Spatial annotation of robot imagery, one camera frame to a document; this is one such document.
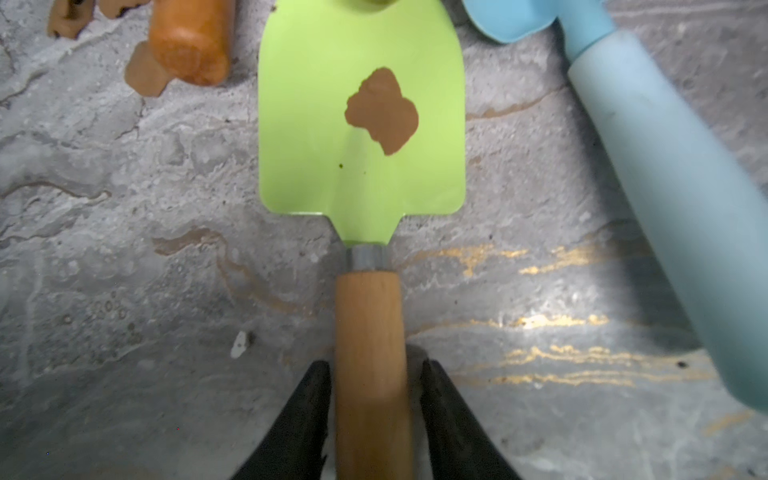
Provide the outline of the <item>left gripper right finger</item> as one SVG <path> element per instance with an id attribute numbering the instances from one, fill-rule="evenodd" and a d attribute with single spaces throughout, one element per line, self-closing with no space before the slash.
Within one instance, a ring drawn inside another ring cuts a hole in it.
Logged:
<path id="1" fill-rule="evenodd" d="M 420 381 L 420 405 L 435 479 L 521 479 L 438 361 L 423 361 Z"/>

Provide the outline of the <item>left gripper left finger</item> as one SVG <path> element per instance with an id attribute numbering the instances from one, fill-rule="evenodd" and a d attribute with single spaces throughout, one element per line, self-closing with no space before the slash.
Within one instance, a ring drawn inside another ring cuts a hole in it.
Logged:
<path id="1" fill-rule="evenodd" d="M 256 450 L 235 479 L 318 479 L 326 461 L 331 399 L 330 365 L 311 363 Z"/>

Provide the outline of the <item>yellow square trowel wooden handle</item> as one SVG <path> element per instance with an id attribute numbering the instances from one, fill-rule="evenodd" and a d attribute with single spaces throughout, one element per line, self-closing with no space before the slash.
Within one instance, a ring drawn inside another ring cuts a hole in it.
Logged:
<path id="1" fill-rule="evenodd" d="M 231 68 L 235 0 L 156 0 L 149 46 L 173 77 L 198 86 L 224 82 Z"/>

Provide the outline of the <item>light green square trowel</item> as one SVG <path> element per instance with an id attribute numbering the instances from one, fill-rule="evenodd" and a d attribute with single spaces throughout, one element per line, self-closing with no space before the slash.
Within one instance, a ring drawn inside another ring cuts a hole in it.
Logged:
<path id="1" fill-rule="evenodd" d="M 402 288 L 388 244 L 406 216 L 463 204 L 465 73 L 439 1 L 279 1 L 258 62 L 259 191 L 322 215 L 346 251 L 335 287 L 341 479 L 415 475 Z"/>

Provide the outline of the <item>light blue trowel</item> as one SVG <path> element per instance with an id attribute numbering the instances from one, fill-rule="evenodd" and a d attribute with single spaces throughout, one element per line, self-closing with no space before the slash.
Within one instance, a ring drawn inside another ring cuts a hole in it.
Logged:
<path id="1" fill-rule="evenodd" d="M 486 37 L 558 23 L 568 76 L 629 204 L 729 392 L 767 408 L 767 200 L 599 1 L 468 1 Z"/>

